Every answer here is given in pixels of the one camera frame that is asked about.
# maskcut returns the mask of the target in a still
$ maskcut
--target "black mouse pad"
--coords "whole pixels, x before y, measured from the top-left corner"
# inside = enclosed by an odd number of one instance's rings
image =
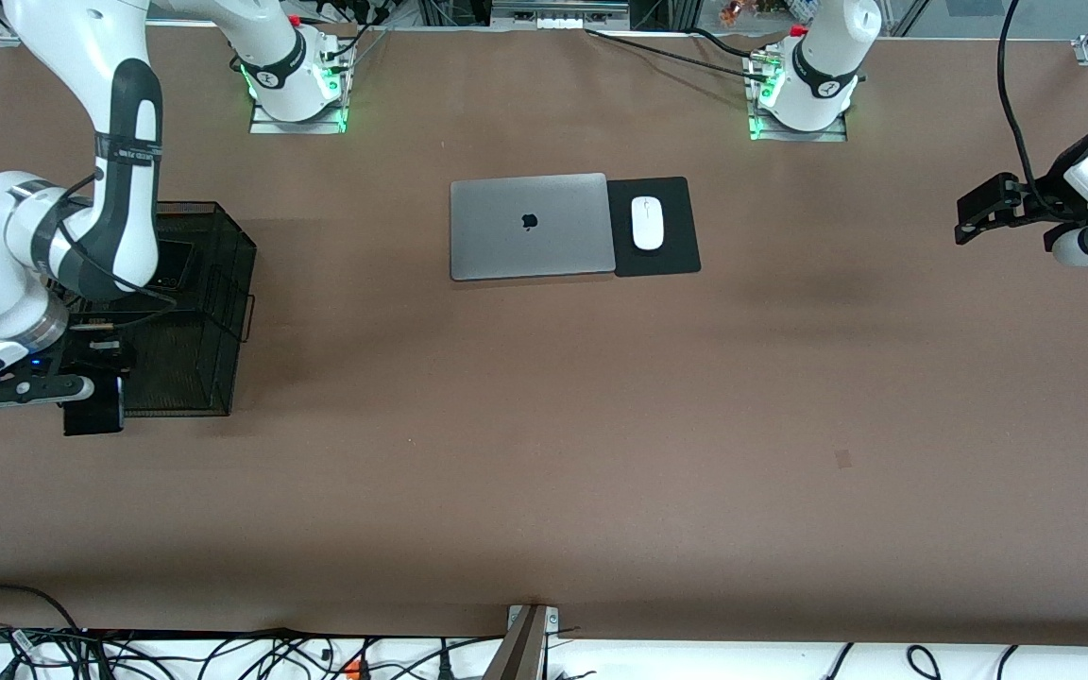
[[[700,271],[695,219],[687,177],[622,180],[607,183],[611,240],[616,245],[616,275],[690,274]],[[632,198],[652,197],[662,203],[664,236],[656,250],[632,244]]]

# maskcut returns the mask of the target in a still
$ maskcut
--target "computer mouse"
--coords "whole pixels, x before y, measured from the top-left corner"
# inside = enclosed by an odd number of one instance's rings
[[[665,238],[662,201],[653,197],[632,198],[632,244],[642,250],[656,250]]]

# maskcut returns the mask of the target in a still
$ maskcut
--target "laptop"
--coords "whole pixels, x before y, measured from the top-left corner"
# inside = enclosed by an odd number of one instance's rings
[[[610,271],[604,174],[453,182],[453,280]]]

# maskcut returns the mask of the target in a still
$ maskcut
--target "brown table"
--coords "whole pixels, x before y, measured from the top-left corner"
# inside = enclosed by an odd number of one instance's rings
[[[259,244],[236,411],[0,410],[0,580],[100,627],[458,635],[545,599],[589,636],[1088,644],[1088,271],[1035,227],[951,244],[1016,168],[992,42],[877,44],[824,146],[576,32],[394,34],[330,138],[247,134],[219,33],[150,45],[161,197]],[[1044,169],[1088,69],[1011,51]],[[0,171],[89,168],[74,98],[0,50]],[[449,182],[591,171],[687,176],[704,271],[448,281]]]

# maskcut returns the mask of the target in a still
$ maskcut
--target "black wire mesh basket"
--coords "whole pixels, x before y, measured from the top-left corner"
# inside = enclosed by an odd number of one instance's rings
[[[215,202],[159,202],[154,228],[159,268],[148,287],[176,306],[120,331],[137,353],[125,380],[125,417],[224,417],[250,332],[258,247]],[[144,296],[83,302],[70,323],[125,323],[164,306]]]

